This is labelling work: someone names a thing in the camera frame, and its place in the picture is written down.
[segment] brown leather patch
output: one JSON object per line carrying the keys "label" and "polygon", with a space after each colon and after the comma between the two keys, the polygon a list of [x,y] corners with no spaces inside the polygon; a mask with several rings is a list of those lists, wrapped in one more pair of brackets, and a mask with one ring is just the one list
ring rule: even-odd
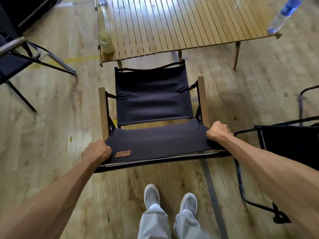
{"label": "brown leather patch", "polygon": [[115,155],[115,158],[130,156],[130,154],[131,154],[131,150],[122,151],[122,152],[117,152],[116,155]]}

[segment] shoe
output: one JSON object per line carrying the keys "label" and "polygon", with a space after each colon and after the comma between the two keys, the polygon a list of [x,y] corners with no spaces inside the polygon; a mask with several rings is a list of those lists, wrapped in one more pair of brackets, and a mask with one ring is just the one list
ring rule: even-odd
{"label": "shoe", "polygon": [[180,213],[182,210],[189,209],[193,215],[197,212],[197,198],[193,193],[186,193],[181,200]]}
{"label": "shoe", "polygon": [[153,204],[160,204],[160,194],[156,185],[154,184],[146,185],[144,190],[144,203],[147,210]]}

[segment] chair armrest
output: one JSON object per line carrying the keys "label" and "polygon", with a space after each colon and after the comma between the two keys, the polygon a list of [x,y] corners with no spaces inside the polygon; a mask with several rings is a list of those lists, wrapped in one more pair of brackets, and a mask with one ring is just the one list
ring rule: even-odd
{"label": "chair armrest", "polygon": [[105,88],[99,88],[99,98],[100,98],[100,111],[101,111],[101,125],[102,125],[102,138],[105,141],[109,136],[108,128],[108,116],[107,116],[107,103],[106,103],[106,93]]}
{"label": "chair armrest", "polygon": [[198,77],[198,96],[200,100],[200,108],[202,110],[202,121],[203,124],[210,128],[209,124],[209,116],[208,116],[208,104],[206,98],[206,91],[205,91],[205,81],[203,76]]}
{"label": "chair armrest", "polygon": [[0,56],[6,54],[7,52],[11,51],[12,49],[19,47],[25,41],[26,41],[26,39],[24,37],[19,37],[15,40],[12,40],[11,42],[3,45],[2,47],[0,47]]}

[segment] pant leg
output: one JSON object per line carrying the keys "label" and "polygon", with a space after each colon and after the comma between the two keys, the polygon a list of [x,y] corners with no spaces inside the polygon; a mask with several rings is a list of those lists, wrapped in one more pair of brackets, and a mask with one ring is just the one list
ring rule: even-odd
{"label": "pant leg", "polygon": [[209,239],[193,213],[188,209],[184,209],[176,215],[174,234],[178,239]]}
{"label": "pant leg", "polygon": [[171,239],[168,218],[159,204],[153,204],[143,213],[138,239]]}

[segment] person's left arm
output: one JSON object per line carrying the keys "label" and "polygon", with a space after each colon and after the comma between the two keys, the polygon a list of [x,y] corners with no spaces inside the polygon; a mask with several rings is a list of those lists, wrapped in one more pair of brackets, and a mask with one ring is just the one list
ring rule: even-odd
{"label": "person's left arm", "polygon": [[111,153],[102,140],[90,143],[78,166],[6,213],[0,221],[0,239],[60,238],[84,186]]}

